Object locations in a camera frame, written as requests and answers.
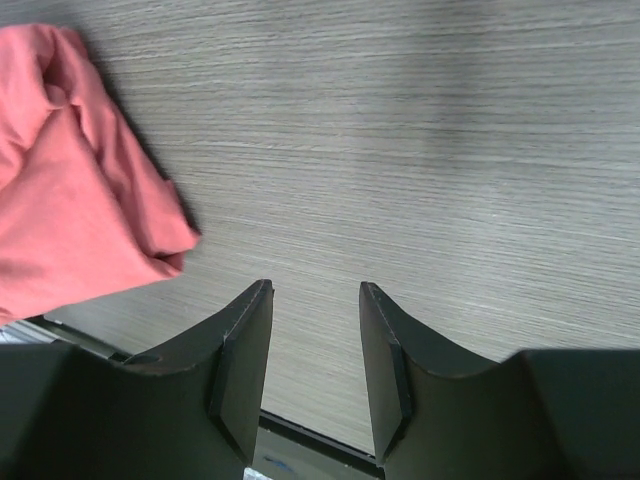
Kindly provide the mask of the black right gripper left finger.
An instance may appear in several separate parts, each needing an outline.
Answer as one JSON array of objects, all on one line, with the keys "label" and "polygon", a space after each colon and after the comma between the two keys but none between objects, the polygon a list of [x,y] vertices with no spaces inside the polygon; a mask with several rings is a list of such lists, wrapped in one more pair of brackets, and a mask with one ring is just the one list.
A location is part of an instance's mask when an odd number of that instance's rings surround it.
[{"label": "black right gripper left finger", "polygon": [[5,479],[239,479],[252,463],[273,319],[259,280],[118,362],[67,342],[1,349]]}]

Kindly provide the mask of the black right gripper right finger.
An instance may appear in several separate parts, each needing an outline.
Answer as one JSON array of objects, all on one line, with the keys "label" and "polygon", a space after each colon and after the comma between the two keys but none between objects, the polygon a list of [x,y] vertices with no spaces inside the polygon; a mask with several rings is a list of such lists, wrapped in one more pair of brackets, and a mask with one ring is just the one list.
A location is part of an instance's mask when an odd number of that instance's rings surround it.
[{"label": "black right gripper right finger", "polygon": [[365,282],[374,452],[389,479],[635,479],[639,353],[526,349],[495,362]]}]

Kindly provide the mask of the red t shirt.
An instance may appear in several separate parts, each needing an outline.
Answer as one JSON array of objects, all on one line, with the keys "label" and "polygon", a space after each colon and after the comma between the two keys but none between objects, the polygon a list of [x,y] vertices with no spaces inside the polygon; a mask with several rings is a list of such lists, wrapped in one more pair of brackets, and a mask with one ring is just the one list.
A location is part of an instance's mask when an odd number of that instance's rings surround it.
[{"label": "red t shirt", "polygon": [[1,320],[169,280],[198,243],[79,35],[1,31]]}]

